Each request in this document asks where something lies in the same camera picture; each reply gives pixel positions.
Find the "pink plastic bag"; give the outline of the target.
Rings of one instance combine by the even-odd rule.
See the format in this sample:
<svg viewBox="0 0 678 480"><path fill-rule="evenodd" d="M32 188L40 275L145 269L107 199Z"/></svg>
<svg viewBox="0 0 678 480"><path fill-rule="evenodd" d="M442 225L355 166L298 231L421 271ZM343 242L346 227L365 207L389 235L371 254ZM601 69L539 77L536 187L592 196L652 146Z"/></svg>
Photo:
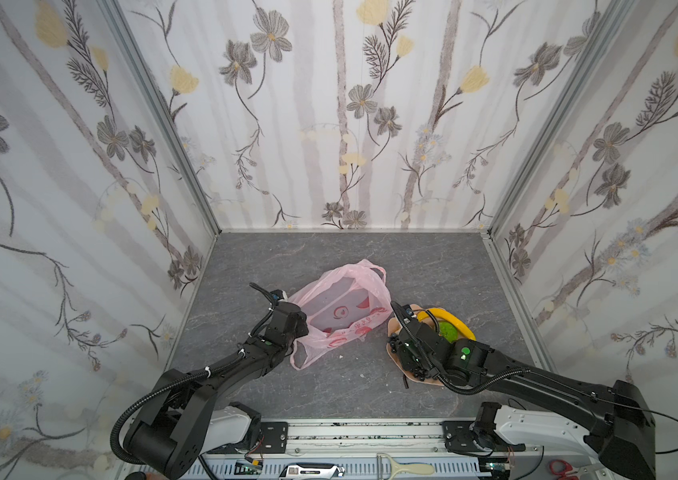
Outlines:
<svg viewBox="0 0 678 480"><path fill-rule="evenodd" d="M307 316L291 366L303 370L328 352L362 339L392 316L386 270L367 259L327 271L289 298Z"/></svg>

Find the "peach plastic bowl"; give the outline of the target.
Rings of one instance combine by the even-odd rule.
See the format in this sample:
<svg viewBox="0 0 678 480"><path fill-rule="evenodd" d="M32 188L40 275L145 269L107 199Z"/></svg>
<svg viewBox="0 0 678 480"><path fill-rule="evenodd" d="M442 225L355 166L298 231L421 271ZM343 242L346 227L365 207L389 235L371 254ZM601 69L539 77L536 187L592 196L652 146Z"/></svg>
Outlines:
<svg viewBox="0 0 678 480"><path fill-rule="evenodd" d="M387 323L386 351L394 365L408 378L408 382L442 387L435 375L436 371L429 358L432 349L427 341L438 341L438 333L429 322L420 322L416 318L418 305L404 305L411 317L408 330L391 330Z"/></svg>

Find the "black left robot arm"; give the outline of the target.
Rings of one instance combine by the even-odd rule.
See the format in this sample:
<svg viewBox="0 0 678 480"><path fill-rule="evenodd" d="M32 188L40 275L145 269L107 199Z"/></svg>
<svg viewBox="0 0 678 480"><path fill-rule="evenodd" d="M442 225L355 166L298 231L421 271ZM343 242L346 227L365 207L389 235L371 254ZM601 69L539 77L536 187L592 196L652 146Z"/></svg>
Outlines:
<svg viewBox="0 0 678 480"><path fill-rule="evenodd" d="M168 479L184 475L208 450L203 445L219 397L267 375L308 334L307 316L279 289L249 284L269 306L238 350L198 370L164 372L153 389L119 416L109 435L112 453L132 465L147 465Z"/></svg>

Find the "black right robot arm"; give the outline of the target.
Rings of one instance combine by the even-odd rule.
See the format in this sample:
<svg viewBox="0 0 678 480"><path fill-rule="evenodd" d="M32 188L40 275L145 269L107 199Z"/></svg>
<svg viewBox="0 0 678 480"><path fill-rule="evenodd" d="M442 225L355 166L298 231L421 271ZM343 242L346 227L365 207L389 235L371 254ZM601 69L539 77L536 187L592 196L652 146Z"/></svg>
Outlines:
<svg viewBox="0 0 678 480"><path fill-rule="evenodd" d="M453 393L495 391L558 414L585 430L584 445L601 463L627 479L655 479L656 418L640 389L582 382L520 362L467 336L448 341L416 317L409 305L391 303L401 329L389 340L402 370L434 380Z"/></svg>

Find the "yellow fake banana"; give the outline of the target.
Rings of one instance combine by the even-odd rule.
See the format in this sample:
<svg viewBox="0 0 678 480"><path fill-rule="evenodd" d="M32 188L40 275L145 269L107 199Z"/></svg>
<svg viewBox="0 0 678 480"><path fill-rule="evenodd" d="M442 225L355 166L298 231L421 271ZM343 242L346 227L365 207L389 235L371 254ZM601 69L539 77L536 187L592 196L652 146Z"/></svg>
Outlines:
<svg viewBox="0 0 678 480"><path fill-rule="evenodd" d="M429 322L439 335L440 333L438 323L449 322L459 330L461 334L460 339L469 339L473 341L476 340L476 336L473 331L462 320L443 308L425 308L417 310L416 318L420 322Z"/></svg>

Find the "green fake fruit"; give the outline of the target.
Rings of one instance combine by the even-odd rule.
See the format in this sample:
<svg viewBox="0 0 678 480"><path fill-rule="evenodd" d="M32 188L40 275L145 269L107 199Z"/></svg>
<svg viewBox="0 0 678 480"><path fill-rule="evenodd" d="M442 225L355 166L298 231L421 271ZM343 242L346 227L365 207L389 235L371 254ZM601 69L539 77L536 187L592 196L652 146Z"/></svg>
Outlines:
<svg viewBox="0 0 678 480"><path fill-rule="evenodd" d="M450 343L454 343L461 338L459 330L449 322L439 322L439 333Z"/></svg>

